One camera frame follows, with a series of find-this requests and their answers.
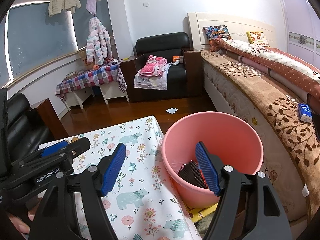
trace white floral tablecloth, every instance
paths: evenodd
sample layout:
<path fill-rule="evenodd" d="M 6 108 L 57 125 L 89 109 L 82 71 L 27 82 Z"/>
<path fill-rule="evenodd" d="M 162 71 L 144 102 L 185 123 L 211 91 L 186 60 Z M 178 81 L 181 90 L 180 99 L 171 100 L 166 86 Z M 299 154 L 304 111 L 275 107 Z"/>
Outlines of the white floral tablecloth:
<path fill-rule="evenodd" d="M 103 205 L 119 240 L 200 240 L 161 157 L 163 133 L 154 116 L 66 138 L 87 137 L 91 148 L 74 160 L 75 173 L 97 165 L 119 142 L 126 145 L 126 160 Z M 59 141 L 43 144 L 39 149 Z M 91 239 L 81 194 L 76 208 L 82 237 Z"/>

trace yellow pillow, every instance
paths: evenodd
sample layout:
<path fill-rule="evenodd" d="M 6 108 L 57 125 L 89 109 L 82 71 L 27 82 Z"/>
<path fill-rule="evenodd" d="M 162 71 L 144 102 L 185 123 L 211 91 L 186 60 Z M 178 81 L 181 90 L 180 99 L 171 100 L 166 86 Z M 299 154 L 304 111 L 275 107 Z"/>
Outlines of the yellow pillow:
<path fill-rule="evenodd" d="M 256 45 L 261 45 L 264 47 L 270 47 L 266 36 L 264 35 L 263 32 L 247 32 L 247 36 L 249 39 L 249 43 L 251 44 L 256 44 Z"/>

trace headboard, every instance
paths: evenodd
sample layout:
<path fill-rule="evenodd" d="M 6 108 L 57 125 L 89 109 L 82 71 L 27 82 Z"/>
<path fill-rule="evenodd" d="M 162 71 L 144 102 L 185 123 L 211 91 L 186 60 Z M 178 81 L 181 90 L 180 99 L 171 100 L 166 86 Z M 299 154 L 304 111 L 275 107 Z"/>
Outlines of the headboard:
<path fill-rule="evenodd" d="M 226 25 L 234 40 L 248 42 L 247 32 L 264 32 L 269 45 L 276 48 L 276 31 L 269 24 L 226 14 L 188 13 L 189 27 L 192 35 L 193 48 L 198 50 L 208 49 L 209 41 L 203 27 Z"/>

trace leaf pattern blanket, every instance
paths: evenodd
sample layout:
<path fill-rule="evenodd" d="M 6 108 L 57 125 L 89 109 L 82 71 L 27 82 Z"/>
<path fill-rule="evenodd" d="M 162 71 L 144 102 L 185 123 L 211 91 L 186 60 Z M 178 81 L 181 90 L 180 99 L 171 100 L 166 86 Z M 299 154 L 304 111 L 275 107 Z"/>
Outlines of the leaf pattern blanket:
<path fill-rule="evenodd" d="M 90 140 L 91 149 L 74 160 L 75 173 L 81 173 L 98 164 L 104 156 L 111 155 L 119 142 L 126 145 L 126 159 L 114 188 L 102 199 L 119 240 L 201 240 L 163 165 L 163 133 L 154 116 L 66 140 L 73 142 L 81 137 Z M 82 237 L 90 240 L 81 194 L 75 193 L 75 198 Z"/>
<path fill-rule="evenodd" d="M 320 205 L 320 144 L 313 123 L 299 121 L 297 105 L 301 99 L 270 76 L 225 54 L 207 50 L 201 54 L 205 63 L 249 98 L 281 140 L 303 185 L 306 183 L 308 187 L 306 202 L 310 220 Z"/>

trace brown blanket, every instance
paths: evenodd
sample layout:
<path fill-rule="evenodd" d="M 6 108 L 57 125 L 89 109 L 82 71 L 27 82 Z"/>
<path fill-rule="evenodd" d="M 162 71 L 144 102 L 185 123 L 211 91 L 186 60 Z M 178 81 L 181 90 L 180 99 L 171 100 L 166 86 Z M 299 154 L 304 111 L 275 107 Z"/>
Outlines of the brown blanket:
<path fill-rule="evenodd" d="M 313 123 L 299 121 L 297 104 L 301 101 L 291 90 L 267 75 L 257 76 L 238 61 L 219 53 L 202 51 L 204 61 L 231 80 L 263 114 L 294 162 L 301 180 L 307 184 L 308 218 L 320 205 L 320 144 Z"/>

